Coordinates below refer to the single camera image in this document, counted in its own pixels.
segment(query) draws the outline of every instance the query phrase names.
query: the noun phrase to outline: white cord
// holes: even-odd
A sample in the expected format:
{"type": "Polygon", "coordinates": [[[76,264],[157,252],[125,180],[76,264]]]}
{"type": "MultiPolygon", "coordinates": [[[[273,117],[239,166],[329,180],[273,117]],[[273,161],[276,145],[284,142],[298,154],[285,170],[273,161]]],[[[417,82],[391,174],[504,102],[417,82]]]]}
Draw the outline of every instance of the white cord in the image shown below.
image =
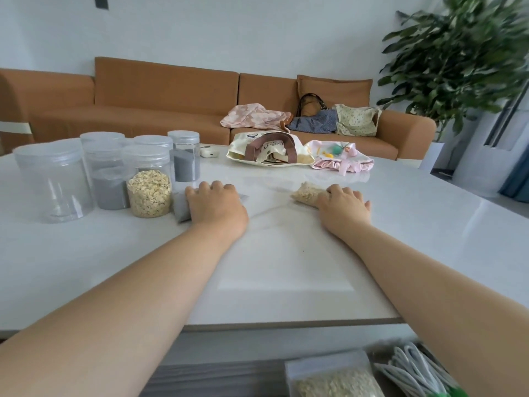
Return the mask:
{"type": "Polygon", "coordinates": [[[438,363],[422,354],[413,343],[404,350],[395,347],[395,354],[387,365],[375,364],[408,397],[427,397],[447,394],[447,388],[458,387],[455,380],[438,363]]]}

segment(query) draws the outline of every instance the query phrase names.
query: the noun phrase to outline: pink cloth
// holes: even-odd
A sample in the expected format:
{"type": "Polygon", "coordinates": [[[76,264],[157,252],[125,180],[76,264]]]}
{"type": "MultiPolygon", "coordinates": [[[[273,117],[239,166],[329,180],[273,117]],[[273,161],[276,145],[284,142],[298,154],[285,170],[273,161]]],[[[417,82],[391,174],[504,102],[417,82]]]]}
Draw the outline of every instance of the pink cloth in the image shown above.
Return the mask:
{"type": "Polygon", "coordinates": [[[341,175],[346,175],[347,172],[369,171],[374,165],[374,160],[360,153],[354,143],[310,141],[307,146],[316,159],[311,164],[316,170],[337,170],[341,175]],[[340,155],[329,157],[326,154],[330,154],[329,151],[333,150],[333,146],[340,146],[343,150],[340,155]]]}
{"type": "Polygon", "coordinates": [[[292,113],[267,110],[259,103],[243,104],[233,107],[221,120],[226,128],[257,128],[259,130],[280,130],[290,132],[281,121],[290,122],[292,113]]]}

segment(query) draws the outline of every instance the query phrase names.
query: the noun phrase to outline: hand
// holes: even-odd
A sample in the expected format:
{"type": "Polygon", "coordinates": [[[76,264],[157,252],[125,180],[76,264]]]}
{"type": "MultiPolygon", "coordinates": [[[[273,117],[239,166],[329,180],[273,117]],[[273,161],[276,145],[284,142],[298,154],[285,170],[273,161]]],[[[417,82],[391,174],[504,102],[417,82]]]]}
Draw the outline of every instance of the hand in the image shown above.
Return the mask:
{"type": "Polygon", "coordinates": [[[232,243],[246,231],[248,213],[239,200],[235,187],[213,181],[201,182],[198,190],[186,188],[193,226],[209,226],[216,236],[232,243]]]}
{"type": "Polygon", "coordinates": [[[362,194],[351,188],[331,185],[318,195],[317,206],[323,226],[337,237],[341,238],[351,225],[371,225],[371,202],[364,203],[362,194]]]}

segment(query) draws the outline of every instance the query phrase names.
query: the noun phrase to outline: curtain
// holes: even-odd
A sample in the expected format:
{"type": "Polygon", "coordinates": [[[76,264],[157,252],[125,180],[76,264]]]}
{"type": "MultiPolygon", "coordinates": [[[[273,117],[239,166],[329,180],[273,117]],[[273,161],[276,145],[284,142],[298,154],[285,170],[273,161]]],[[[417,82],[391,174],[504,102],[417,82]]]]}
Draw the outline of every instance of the curtain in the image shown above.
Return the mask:
{"type": "Polygon", "coordinates": [[[529,203],[529,146],[499,193],[518,202],[529,203]]]}

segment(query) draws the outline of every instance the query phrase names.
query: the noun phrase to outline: white table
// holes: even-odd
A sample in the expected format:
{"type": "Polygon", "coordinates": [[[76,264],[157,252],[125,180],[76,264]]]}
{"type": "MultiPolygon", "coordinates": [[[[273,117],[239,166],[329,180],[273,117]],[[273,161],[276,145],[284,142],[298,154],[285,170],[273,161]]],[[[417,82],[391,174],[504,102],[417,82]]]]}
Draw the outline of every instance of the white table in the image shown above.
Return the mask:
{"type": "MultiPolygon", "coordinates": [[[[249,195],[250,225],[219,263],[188,328],[398,323],[358,257],[293,202],[301,182],[339,183],[373,201],[374,225],[529,307],[529,220],[417,169],[375,159],[370,173],[260,168],[202,159],[202,180],[249,195]]],[[[96,209],[41,224],[12,155],[0,158],[0,331],[19,330],[183,232],[172,214],[96,209]]]]}

